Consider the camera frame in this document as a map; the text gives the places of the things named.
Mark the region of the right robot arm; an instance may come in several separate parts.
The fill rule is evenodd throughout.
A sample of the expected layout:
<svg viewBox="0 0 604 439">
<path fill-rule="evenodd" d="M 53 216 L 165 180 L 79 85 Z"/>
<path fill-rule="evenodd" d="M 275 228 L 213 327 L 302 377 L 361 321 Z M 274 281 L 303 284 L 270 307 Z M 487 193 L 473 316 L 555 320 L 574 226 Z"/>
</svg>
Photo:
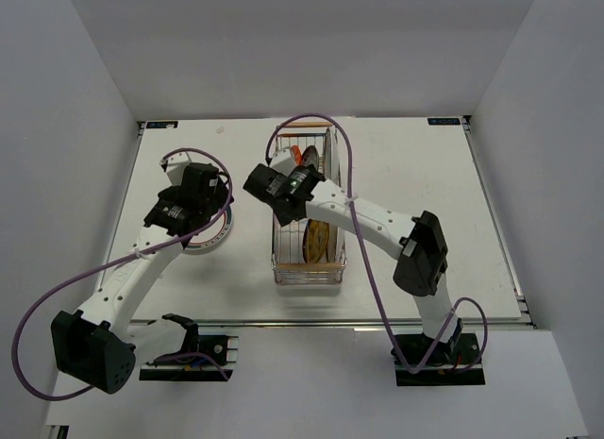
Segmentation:
<svg viewBox="0 0 604 439">
<path fill-rule="evenodd" d="M 243 189 L 268 205 L 282 226 L 302 219 L 327 222 L 385 252 L 396 262 L 394 284 L 412 296 L 420 313 L 428 355 L 445 363 L 459 353 L 462 323 L 452 312 L 445 275 L 448 248 L 435 214 L 387 210 L 346 195 L 315 169 L 300 166 L 284 175 L 259 164 Z"/>
</svg>

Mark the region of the white plate with coloured rim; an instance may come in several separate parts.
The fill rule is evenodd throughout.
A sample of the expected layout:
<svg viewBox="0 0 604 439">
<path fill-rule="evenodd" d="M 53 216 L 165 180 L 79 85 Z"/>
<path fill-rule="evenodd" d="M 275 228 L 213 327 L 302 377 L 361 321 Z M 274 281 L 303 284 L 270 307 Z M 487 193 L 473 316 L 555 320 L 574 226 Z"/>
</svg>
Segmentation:
<svg viewBox="0 0 604 439">
<path fill-rule="evenodd" d="M 216 250 L 228 237 L 233 228 L 234 216 L 228 207 L 211 228 L 194 236 L 185 246 L 184 252 L 191 255 L 201 255 Z"/>
</svg>

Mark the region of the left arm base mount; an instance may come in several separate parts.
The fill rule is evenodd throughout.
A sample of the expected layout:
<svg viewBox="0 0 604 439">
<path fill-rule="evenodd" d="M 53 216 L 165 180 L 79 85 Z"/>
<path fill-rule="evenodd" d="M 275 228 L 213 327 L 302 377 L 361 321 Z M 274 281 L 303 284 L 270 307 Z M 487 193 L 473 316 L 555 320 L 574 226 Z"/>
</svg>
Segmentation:
<svg viewBox="0 0 604 439">
<path fill-rule="evenodd" d="M 240 337 L 228 329 L 201 329 L 184 350 L 141 366 L 140 381 L 227 382 L 233 375 Z"/>
</svg>

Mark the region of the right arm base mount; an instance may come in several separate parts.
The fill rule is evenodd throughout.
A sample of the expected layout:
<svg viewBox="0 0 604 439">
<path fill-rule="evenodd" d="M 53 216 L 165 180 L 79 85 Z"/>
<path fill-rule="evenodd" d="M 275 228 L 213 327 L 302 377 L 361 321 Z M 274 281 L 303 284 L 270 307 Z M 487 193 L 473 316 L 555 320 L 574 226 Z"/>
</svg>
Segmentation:
<svg viewBox="0 0 604 439">
<path fill-rule="evenodd" d="M 431 340 L 423 334 L 399 334 L 395 338 L 412 367 L 420 363 L 431 345 Z M 480 357 L 478 338 L 473 333 L 463 333 L 452 350 L 445 350 L 444 344 L 438 344 L 426 365 L 416 374 L 405 369 L 394 349 L 391 354 L 396 385 L 399 387 L 482 386 L 486 383 L 482 360 L 465 370 Z"/>
</svg>

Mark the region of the yellow patterned plate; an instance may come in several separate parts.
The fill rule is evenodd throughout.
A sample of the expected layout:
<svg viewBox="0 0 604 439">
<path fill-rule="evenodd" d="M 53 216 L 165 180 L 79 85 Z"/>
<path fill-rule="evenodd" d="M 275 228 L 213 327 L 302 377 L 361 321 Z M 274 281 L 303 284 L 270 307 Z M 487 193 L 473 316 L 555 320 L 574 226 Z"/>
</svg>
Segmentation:
<svg viewBox="0 0 604 439">
<path fill-rule="evenodd" d="M 303 259 L 305 263 L 318 263 L 327 254 L 330 225 L 310 219 L 303 235 Z"/>
</svg>

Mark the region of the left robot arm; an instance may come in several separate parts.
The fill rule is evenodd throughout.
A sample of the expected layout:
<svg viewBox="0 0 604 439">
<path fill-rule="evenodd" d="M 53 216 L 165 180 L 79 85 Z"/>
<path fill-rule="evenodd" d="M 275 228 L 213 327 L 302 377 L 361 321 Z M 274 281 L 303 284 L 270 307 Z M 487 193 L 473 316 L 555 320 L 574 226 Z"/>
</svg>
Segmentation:
<svg viewBox="0 0 604 439">
<path fill-rule="evenodd" d="M 148 325 L 130 321 L 167 266 L 229 204 L 225 172 L 209 163 L 189 162 L 160 191 L 127 262 L 119 263 L 97 291 L 73 313 L 51 323 L 60 372 L 107 394 L 119 391 L 136 367 L 158 358 L 187 363 L 199 351 L 198 326 L 166 313 Z"/>
</svg>

